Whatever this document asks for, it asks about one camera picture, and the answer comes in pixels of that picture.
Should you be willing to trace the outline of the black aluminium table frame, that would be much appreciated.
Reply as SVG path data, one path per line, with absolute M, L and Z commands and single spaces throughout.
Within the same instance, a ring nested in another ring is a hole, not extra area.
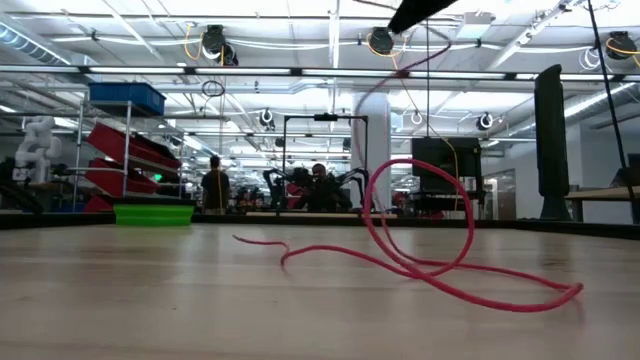
M 0 214 L 0 230 L 26 228 L 70 227 L 113 224 L 116 217 L 108 213 L 49 213 Z M 194 224 L 242 224 L 242 225 L 281 225 L 281 226 L 360 226 L 363 219 L 355 214 L 339 214 L 331 217 L 327 214 L 299 214 L 297 216 L 277 216 L 260 213 L 256 216 L 214 216 L 196 214 Z M 407 228 L 465 228 L 463 220 L 429 220 L 419 218 L 386 219 L 390 227 Z M 477 229 L 505 229 L 533 232 L 549 232 L 581 236 L 616 238 L 640 241 L 640 225 L 593 224 L 579 222 L 559 222 L 542 220 L 477 220 Z

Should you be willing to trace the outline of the blue plastic storage bin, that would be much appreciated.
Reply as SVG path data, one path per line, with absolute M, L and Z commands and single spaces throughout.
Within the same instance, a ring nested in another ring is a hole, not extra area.
M 132 117 L 163 116 L 166 97 L 148 83 L 94 82 L 88 85 L 89 103 L 107 114 Z

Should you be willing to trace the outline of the silver ceiling duct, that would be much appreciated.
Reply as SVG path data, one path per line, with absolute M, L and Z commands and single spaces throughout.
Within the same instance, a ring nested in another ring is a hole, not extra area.
M 17 50 L 47 65 L 70 64 L 70 62 L 60 54 L 51 51 L 3 22 L 0 22 L 0 44 Z

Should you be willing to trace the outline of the green square plastic bin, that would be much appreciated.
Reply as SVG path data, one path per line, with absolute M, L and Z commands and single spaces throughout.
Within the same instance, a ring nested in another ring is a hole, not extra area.
M 125 226 L 188 226 L 193 206 L 118 204 L 113 207 L 116 224 Z

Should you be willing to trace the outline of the black monitor cabinet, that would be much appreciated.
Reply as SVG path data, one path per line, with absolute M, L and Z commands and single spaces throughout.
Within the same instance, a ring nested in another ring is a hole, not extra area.
M 412 158 L 429 163 L 458 180 L 472 178 L 475 189 L 468 191 L 470 200 L 485 204 L 481 171 L 481 146 L 476 138 L 450 138 L 446 141 L 435 137 L 411 140 Z M 419 188 L 412 194 L 420 211 L 463 211 L 464 200 L 457 188 L 442 176 L 429 170 L 412 166 L 412 175 L 419 178 Z

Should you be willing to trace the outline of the white square pillar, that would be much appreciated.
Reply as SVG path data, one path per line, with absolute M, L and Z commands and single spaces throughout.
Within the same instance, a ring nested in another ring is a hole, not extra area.
M 351 167 L 363 166 L 372 175 L 381 165 L 391 159 L 390 104 L 386 93 L 372 93 L 360 104 L 365 93 L 352 96 L 353 115 L 368 117 L 368 129 L 361 120 L 351 121 Z

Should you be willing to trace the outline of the black gantry stand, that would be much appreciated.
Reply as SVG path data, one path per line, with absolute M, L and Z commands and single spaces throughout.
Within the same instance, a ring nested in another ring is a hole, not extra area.
M 368 129 L 368 124 L 367 124 L 368 117 L 367 116 L 346 116 L 346 115 L 335 115 L 335 114 L 329 114 L 329 113 L 316 114 L 316 115 L 313 115 L 313 116 L 310 116 L 310 115 L 307 115 L 307 116 L 288 116 L 288 115 L 286 115 L 284 117 L 283 139 L 282 139 L 282 148 L 283 148 L 282 170 L 283 171 L 286 171 L 286 164 L 287 164 L 287 155 L 286 155 L 286 151 L 287 151 L 287 125 L 288 125 L 288 122 L 291 119 L 313 119 L 316 122 L 318 122 L 318 121 L 320 121 L 320 122 L 337 122 L 338 120 L 342 120 L 342 119 L 348 120 L 349 122 L 351 122 L 352 120 L 358 119 L 358 120 L 363 121 L 365 123 L 365 129 Z M 364 204 L 363 189 L 368 185 L 368 182 L 369 182 L 369 173 L 367 171 L 366 164 L 367 164 L 367 157 L 364 157 L 364 161 L 363 161 L 363 166 L 362 167 L 355 168 L 355 169 L 350 170 L 349 172 L 344 173 L 342 175 L 334 176 L 332 173 L 328 173 L 327 170 L 326 170 L 326 172 L 327 172 L 327 174 L 331 174 L 335 178 L 335 183 L 342 190 L 342 192 L 343 192 L 343 189 L 342 189 L 343 185 L 347 184 L 350 181 L 356 181 L 356 184 L 358 185 L 359 195 L 360 195 L 360 202 L 361 202 L 361 204 Z M 339 212 L 334 212 L 334 213 L 351 213 L 352 211 L 353 211 L 353 204 L 352 204 L 351 208 L 349 210 L 347 210 L 347 211 L 339 211 Z

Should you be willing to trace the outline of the long ceiling light strip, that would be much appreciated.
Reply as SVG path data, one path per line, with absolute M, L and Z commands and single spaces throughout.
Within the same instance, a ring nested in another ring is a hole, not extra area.
M 516 72 L 470 71 L 409 71 L 330 68 L 260 68 L 260 67 L 137 67 L 137 66 L 74 66 L 74 65 L 0 65 L 0 73 L 43 74 L 132 74 L 132 75 L 211 75 L 253 77 L 345 77 L 345 78 L 406 78 L 456 81 L 533 81 L 537 74 Z

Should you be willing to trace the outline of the red plastic storage bin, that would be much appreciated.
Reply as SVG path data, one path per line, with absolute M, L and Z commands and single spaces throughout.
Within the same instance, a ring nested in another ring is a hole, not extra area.
M 113 198 L 104 194 L 92 194 L 84 207 L 85 213 L 112 213 Z
M 152 194 L 158 189 L 157 183 L 133 168 L 128 169 L 127 180 L 124 180 L 123 166 L 102 158 L 95 158 L 89 163 L 84 177 L 111 196 L 121 197 L 123 184 L 126 184 L 127 193 Z
M 87 138 L 94 148 L 123 165 L 128 150 L 128 166 L 160 174 L 177 173 L 182 163 L 159 143 L 138 134 L 116 130 L 98 123 Z

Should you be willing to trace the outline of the slanted black pole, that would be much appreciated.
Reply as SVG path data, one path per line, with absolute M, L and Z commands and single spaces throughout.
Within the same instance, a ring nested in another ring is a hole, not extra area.
M 619 161 L 620 161 L 620 165 L 621 165 L 621 169 L 622 169 L 622 175 L 628 175 L 628 166 L 627 166 L 627 162 L 625 160 L 624 147 L 623 147 L 622 137 L 621 137 L 621 133 L 620 133 L 620 129 L 619 129 L 616 109 L 615 109 L 615 106 L 614 106 L 613 94 L 612 94 L 612 90 L 611 90 L 610 80 L 609 80 L 609 77 L 608 77 L 609 73 L 608 73 L 608 70 L 607 70 L 606 64 L 605 64 L 604 50 L 602 48 L 602 42 L 601 42 L 601 39 L 600 39 L 598 26 L 597 26 L 597 22 L 596 22 L 595 10 L 594 10 L 593 4 L 592 4 L 592 0 L 586 0 L 586 2 L 587 2 L 587 9 L 588 9 L 587 11 L 589 13 L 591 26 L 592 26 L 593 33 L 594 33 L 595 47 L 596 47 L 596 51 L 597 51 L 598 58 L 599 58 L 599 61 L 600 61 L 601 73 L 603 75 L 603 81 L 604 81 L 607 104 L 608 104 L 609 112 L 610 112 L 610 115 L 611 115 L 611 121 L 613 123 L 612 125 L 613 125 L 613 128 L 614 128 L 614 135 L 615 135 L 615 140 L 616 140 L 618 157 L 619 157 Z

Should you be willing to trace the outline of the person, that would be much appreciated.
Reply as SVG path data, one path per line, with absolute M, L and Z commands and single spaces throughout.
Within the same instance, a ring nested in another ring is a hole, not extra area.
M 201 180 L 203 189 L 202 212 L 209 215 L 225 215 L 230 196 L 230 180 L 221 170 L 218 155 L 210 157 L 210 170 Z
M 335 178 L 327 174 L 324 165 L 316 163 L 311 171 L 314 181 L 309 187 L 303 189 L 301 197 L 295 204 L 296 209 L 306 208 L 308 212 L 334 213 L 351 208 L 351 201 L 336 185 Z

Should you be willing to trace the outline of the white ceiling box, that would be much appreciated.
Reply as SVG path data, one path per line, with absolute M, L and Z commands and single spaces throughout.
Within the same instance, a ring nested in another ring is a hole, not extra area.
M 457 39 L 477 39 L 491 27 L 496 16 L 490 12 L 465 12 L 459 26 Z

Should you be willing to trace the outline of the wooden table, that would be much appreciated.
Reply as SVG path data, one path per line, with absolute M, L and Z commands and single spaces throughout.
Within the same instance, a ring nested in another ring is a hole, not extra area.
M 581 190 L 571 191 L 565 199 L 571 203 L 574 220 L 580 223 L 584 222 L 584 202 L 630 202 L 630 213 L 633 224 L 639 224 L 640 220 L 634 213 L 637 203 L 640 204 L 640 186 L 631 188 L 634 198 L 629 195 L 627 187 L 609 187 L 609 188 L 584 188 Z

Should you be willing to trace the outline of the tall black panel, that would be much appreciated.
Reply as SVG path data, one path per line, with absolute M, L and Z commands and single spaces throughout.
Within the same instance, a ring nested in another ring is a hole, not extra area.
M 541 220 L 569 221 L 568 159 L 562 67 L 555 64 L 535 79 L 534 106 L 538 191 L 543 198 Z

